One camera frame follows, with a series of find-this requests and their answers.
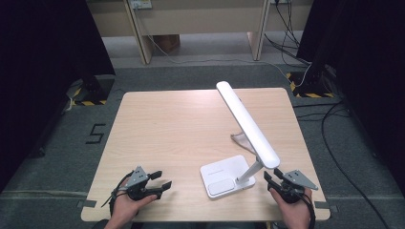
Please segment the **beige wooden desk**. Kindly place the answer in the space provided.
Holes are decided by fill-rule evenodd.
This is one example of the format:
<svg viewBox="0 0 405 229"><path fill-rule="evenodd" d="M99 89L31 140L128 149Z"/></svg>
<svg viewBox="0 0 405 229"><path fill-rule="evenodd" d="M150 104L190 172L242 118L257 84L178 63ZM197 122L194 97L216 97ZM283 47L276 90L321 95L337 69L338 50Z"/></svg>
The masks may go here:
<svg viewBox="0 0 405 229"><path fill-rule="evenodd" d="M135 38L140 61L152 58L154 35L244 32L252 59L261 58L267 31L283 31L288 20L301 31L314 0L151 0L134 10L129 0L85 0L100 34Z"/></svg>

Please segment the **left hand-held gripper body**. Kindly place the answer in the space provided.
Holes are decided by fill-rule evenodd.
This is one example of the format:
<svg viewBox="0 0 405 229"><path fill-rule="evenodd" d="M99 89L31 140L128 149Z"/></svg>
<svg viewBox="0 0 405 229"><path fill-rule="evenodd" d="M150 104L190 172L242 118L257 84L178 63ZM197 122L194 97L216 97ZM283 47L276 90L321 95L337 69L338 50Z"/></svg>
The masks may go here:
<svg viewBox="0 0 405 229"><path fill-rule="evenodd" d="M148 196L156 195L160 199L161 194L158 192L159 188L147 189L146 184L151 180L148 174L138 166L131 174L127 183L125 184L127 195L132 200L141 200Z"/></svg>

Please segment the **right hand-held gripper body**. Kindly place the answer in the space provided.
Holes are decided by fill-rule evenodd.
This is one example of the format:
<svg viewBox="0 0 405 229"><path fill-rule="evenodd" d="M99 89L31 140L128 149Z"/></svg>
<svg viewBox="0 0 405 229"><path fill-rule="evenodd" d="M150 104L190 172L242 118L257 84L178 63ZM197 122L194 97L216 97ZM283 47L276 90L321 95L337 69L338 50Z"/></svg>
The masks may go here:
<svg viewBox="0 0 405 229"><path fill-rule="evenodd" d="M306 190L318 189L318 187L299 170L284 173L284 178L280 180L280 184L273 180L276 183L276 187L273 189L286 203L295 203L302 200L306 204L310 204L310 197L306 193Z"/></svg>

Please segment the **white desk lamp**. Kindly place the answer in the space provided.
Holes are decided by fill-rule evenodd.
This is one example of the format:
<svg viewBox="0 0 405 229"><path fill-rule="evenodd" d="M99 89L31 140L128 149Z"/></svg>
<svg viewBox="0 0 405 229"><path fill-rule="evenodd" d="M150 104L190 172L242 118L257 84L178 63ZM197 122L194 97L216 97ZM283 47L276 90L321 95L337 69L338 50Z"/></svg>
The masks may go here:
<svg viewBox="0 0 405 229"><path fill-rule="evenodd" d="M250 113L228 82L218 82L217 90L234 116L256 154L256 161L248 166L243 156L233 156L201 167L200 172L207 195L221 198L252 187L254 175L262 168L275 169L281 160L253 120Z"/></svg>

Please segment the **person's right hand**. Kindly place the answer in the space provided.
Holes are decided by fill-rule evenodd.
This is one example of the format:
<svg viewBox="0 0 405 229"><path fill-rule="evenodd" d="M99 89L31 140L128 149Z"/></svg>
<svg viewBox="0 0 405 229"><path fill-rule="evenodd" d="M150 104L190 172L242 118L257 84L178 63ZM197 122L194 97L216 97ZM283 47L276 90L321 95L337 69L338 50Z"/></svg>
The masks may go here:
<svg viewBox="0 0 405 229"><path fill-rule="evenodd" d="M288 229L309 229L310 212L304 201L286 203L273 188L270 188L269 192L278 204L283 222Z"/></svg>

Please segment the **beige cloth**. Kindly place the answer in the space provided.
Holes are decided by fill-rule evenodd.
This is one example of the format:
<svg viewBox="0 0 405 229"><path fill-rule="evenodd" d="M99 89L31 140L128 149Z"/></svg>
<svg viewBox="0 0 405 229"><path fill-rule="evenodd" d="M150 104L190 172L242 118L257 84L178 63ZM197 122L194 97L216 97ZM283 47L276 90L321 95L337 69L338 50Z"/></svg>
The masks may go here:
<svg viewBox="0 0 405 229"><path fill-rule="evenodd" d="M230 137L236 144L238 144L242 148L248 150L253 155L256 154L255 150L253 149L251 143L249 142L249 140L246 137L244 132L240 132L238 134L232 134Z"/></svg>

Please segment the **black curtain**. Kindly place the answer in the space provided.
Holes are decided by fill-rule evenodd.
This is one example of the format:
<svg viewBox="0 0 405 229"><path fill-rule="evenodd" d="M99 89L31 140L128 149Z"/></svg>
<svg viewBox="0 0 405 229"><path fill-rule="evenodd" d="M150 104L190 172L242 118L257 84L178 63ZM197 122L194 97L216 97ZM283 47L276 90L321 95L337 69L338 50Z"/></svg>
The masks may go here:
<svg viewBox="0 0 405 229"><path fill-rule="evenodd" d="M405 0L313 0L298 56L327 65L405 196Z"/></svg>
<svg viewBox="0 0 405 229"><path fill-rule="evenodd" d="M0 0L0 193L70 86L114 72L86 0Z"/></svg>

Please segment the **black yellow striped stand base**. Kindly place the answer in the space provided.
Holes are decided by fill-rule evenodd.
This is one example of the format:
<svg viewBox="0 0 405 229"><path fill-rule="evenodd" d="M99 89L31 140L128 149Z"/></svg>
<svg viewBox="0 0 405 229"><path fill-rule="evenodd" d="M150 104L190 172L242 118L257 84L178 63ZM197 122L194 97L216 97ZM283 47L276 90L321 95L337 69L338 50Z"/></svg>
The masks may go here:
<svg viewBox="0 0 405 229"><path fill-rule="evenodd" d="M115 78L111 75L95 76L94 83L86 83L82 80L76 81L67 92L70 99L69 105L105 105L114 83Z"/></svg>
<svg viewBox="0 0 405 229"><path fill-rule="evenodd" d="M307 76L305 72L287 73L289 86L296 97L333 97L331 87L322 76Z"/></svg>

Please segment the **person's left hand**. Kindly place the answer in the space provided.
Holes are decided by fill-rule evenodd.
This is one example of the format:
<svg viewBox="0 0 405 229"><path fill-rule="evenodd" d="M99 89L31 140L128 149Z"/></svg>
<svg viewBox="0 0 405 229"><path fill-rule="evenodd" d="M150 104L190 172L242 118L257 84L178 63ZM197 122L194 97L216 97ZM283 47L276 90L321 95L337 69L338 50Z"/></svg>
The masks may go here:
<svg viewBox="0 0 405 229"><path fill-rule="evenodd" d="M157 199L156 195L134 201L124 191L117 192L113 214L108 221L113 224L125 224L134 219L139 210Z"/></svg>

